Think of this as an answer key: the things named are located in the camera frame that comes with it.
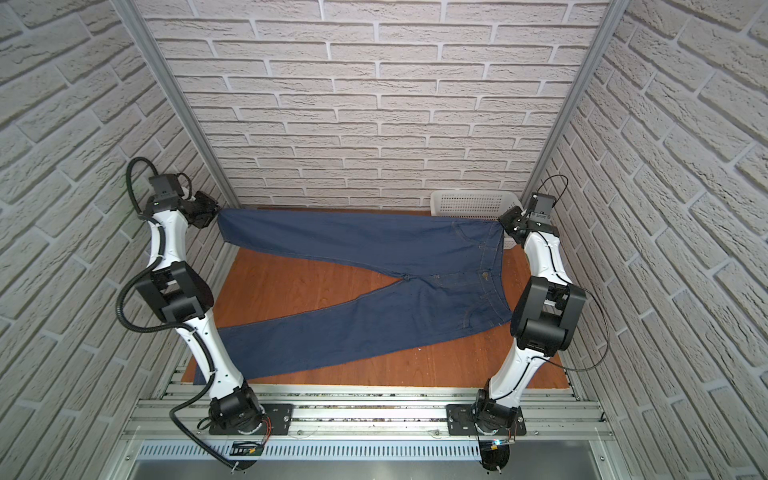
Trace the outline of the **blue denim trousers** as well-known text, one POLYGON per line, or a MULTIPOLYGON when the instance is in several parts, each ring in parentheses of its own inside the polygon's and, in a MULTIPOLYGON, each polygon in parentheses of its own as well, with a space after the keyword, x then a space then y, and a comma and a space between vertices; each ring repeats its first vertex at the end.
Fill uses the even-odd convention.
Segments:
POLYGON ((495 221, 351 212, 226 209, 222 239, 270 260, 217 319, 249 380, 454 341, 512 312, 495 221))

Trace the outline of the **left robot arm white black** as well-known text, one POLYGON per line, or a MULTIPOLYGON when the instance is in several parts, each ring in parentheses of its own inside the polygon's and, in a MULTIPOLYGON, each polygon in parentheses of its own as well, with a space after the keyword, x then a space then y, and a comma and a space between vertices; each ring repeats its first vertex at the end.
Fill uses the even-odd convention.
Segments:
POLYGON ((153 195, 142 218, 150 226, 152 258, 136 291, 192 352, 207 385, 210 431, 251 434, 263 425, 264 409, 223 345, 213 319, 211 288, 186 258, 188 228, 205 228, 218 204, 202 192, 189 195, 174 174, 152 176, 150 184, 153 195))

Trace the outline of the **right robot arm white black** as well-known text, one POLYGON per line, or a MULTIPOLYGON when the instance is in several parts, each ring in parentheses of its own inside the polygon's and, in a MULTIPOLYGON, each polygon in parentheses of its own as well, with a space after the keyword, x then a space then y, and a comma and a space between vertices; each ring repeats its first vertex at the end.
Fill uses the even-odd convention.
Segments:
POLYGON ((518 428, 524 390, 543 364, 569 347, 586 302, 585 290, 571 281, 561 259, 551 219, 556 203, 556 197, 534 192, 524 209, 514 207, 499 217, 523 247, 531 276, 513 310, 513 346, 473 407, 475 428, 484 435, 518 428))

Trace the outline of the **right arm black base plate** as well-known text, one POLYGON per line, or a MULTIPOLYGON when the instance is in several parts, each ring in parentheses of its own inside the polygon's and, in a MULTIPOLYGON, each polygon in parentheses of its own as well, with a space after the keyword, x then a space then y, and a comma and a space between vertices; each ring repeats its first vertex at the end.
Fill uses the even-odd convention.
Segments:
POLYGON ((522 437, 527 434, 525 419, 520 408, 509 408, 498 404, 491 406, 448 404, 446 417, 450 436, 522 437))

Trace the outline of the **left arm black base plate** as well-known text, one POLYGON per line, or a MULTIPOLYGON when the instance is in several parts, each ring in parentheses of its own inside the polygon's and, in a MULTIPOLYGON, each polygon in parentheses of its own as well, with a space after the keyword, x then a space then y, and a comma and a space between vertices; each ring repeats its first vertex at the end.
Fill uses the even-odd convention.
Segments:
POLYGON ((247 414, 244 418, 212 421, 208 432, 212 435, 256 435, 266 436, 271 428, 271 436, 286 436, 291 426, 294 413, 293 404, 267 403, 261 405, 262 412, 247 414))

